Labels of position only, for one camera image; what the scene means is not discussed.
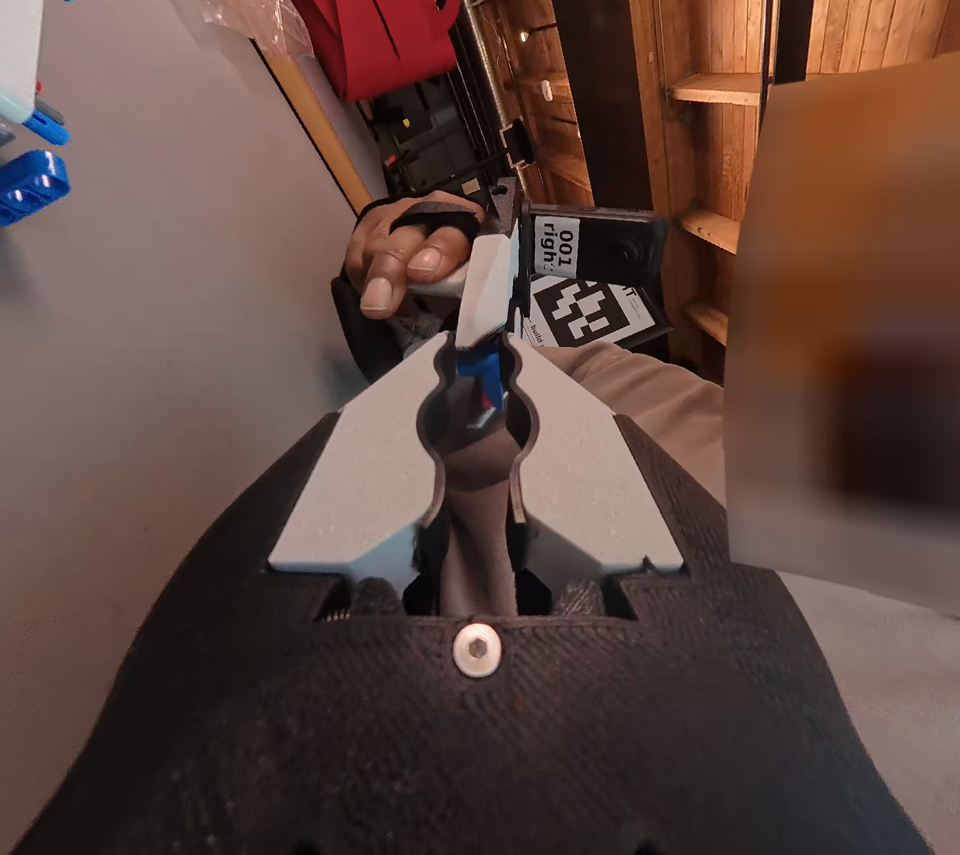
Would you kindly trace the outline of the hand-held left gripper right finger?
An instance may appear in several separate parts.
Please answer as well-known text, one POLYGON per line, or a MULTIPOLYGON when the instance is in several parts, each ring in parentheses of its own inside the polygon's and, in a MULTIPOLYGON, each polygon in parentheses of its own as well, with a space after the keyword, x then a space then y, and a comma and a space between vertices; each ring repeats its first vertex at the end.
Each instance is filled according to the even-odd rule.
POLYGON ((614 412, 511 333, 510 395, 531 432, 510 471, 526 566, 540 580, 675 573, 684 560, 614 412))

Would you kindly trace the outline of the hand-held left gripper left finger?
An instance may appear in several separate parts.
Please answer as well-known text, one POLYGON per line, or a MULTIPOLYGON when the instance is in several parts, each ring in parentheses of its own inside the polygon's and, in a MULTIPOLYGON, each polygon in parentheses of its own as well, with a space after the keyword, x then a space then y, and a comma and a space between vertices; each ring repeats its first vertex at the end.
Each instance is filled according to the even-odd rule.
POLYGON ((434 335, 341 408, 268 556, 271 569, 414 581, 418 529, 443 498, 426 411, 449 380, 452 347, 453 333, 434 335))

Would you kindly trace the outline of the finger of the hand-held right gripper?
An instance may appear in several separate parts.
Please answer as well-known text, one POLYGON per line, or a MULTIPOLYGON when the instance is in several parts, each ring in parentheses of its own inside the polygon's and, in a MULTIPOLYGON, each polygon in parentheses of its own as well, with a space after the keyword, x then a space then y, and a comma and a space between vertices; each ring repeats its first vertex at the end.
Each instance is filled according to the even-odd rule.
POLYGON ((503 331, 522 333, 521 310, 513 303, 521 268, 520 234, 474 240, 455 333, 457 350, 474 350, 503 331))

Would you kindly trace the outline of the blue and red toy piece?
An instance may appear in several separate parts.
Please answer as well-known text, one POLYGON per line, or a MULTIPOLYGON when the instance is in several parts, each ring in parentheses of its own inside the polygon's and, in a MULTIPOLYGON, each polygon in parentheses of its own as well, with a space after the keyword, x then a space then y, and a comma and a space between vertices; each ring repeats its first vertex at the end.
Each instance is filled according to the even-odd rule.
POLYGON ((499 343, 488 339, 476 346, 456 352, 457 377, 470 389, 466 406, 465 426, 480 431, 506 413, 505 393, 501 378, 499 343))

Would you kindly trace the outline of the person's right hand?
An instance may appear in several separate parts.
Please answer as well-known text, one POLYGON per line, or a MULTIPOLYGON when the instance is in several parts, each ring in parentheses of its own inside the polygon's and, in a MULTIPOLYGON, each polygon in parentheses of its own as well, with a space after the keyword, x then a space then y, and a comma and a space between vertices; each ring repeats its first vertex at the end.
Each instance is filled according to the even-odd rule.
POLYGON ((355 226, 344 256, 346 276, 364 317, 383 321, 402 309, 409 284, 433 286, 470 259, 472 242, 456 227, 394 228, 419 200, 404 197, 372 207, 355 226))

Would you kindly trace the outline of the person's beige sweater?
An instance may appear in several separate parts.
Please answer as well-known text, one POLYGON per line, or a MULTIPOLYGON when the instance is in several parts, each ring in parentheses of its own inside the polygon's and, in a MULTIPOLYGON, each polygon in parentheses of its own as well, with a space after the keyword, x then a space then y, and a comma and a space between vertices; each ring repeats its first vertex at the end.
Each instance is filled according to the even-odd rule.
POLYGON ((597 341, 540 354, 629 417, 722 506, 726 506, 724 390, 683 367, 597 341))

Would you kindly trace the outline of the white and blue toy model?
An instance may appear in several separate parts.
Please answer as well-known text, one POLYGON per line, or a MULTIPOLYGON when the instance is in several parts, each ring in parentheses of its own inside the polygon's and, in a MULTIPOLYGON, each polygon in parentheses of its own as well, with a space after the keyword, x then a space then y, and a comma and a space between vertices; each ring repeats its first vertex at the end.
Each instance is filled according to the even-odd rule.
MULTIPOLYGON (((39 65, 44 4, 45 0, 1 0, 2 148, 17 139, 17 129, 28 130, 55 148, 70 141, 64 116, 42 99, 39 65)), ((49 149, 3 158, 2 228, 42 211, 70 190, 65 161, 49 149)))

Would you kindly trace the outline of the wooden wall shelves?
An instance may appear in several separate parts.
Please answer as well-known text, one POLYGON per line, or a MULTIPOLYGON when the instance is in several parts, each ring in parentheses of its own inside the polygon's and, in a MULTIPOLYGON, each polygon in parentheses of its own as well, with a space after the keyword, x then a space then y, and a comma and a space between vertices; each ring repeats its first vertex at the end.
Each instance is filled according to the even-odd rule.
MULTIPOLYGON (((676 102, 689 105, 722 105, 759 108, 762 77, 750 72, 695 72, 669 87, 668 94, 676 102)), ((690 237, 735 257, 738 252, 741 221, 694 206, 673 215, 679 236, 690 237)), ((693 288, 691 297, 680 300, 683 318, 716 344, 726 348, 729 318, 725 312, 699 296, 700 282, 686 284, 693 288)))

